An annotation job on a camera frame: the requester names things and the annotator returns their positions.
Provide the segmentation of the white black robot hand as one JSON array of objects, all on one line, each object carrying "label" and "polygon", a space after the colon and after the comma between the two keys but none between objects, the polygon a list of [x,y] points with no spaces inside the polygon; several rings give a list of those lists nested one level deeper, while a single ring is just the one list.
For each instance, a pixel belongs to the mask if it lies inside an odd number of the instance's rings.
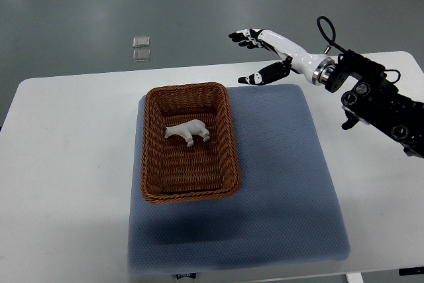
[{"label": "white black robot hand", "polygon": [[336,63],[326,54],[308,53],[286,37],[268,29],[242,29],[229,34],[241,47],[263,48],[278,55],[280,60],[245,77],[238,82],[248,85],[267,85],[287,77],[291,72],[305,76],[313,85],[324,84]]}]

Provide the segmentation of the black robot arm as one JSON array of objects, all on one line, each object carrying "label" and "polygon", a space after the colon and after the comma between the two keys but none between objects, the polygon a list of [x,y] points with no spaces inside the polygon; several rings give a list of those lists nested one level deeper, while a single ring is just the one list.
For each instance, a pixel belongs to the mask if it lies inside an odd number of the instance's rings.
[{"label": "black robot arm", "polygon": [[389,70],[383,65],[335,42],[334,25],[325,16],[317,18],[318,29],[327,41],[327,50],[341,53],[336,62],[320,68],[319,82],[331,93],[352,77],[357,83],[342,94],[346,115],[342,129],[349,130],[364,121],[400,143],[407,156],[423,157],[423,103],[399,94],[396,81],[387,79]]}]

